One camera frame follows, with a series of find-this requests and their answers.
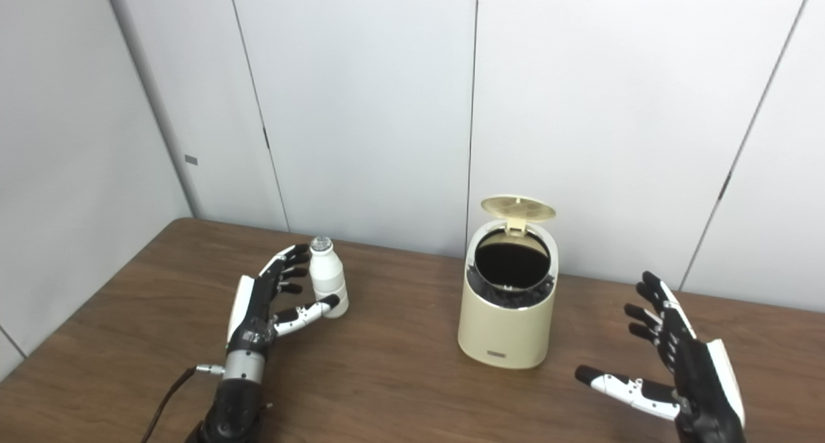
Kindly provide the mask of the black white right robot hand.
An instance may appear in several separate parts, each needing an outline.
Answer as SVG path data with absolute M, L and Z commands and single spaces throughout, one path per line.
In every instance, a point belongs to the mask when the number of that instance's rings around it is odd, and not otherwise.
M 636 284 L 649 309 L 627 303 L 628 331 L 656 349 L 672 384 L 590 366 L 575 378 L 628 407 L 673 422 L 681 442 L 744 442 L 746 413 L 724 341 L 703 341 L 666 282 L 650 271 Z

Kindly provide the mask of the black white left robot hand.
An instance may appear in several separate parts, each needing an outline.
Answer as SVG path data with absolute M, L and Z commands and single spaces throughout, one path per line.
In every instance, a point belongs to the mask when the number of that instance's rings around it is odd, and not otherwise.
M 280 294 L 302 292 L 291 279 L 309 275 L 303 264 L 310 260 L 310 245 L 292 245 L 274 255 L 256 276 L 241 276 L 229 319 L 227 356 L 249 351 L 265 358 L 278 337 L 305 328 L 338 307 L 338 294 L 328 294 L 313 303 L 270 313 L 271 303 Z

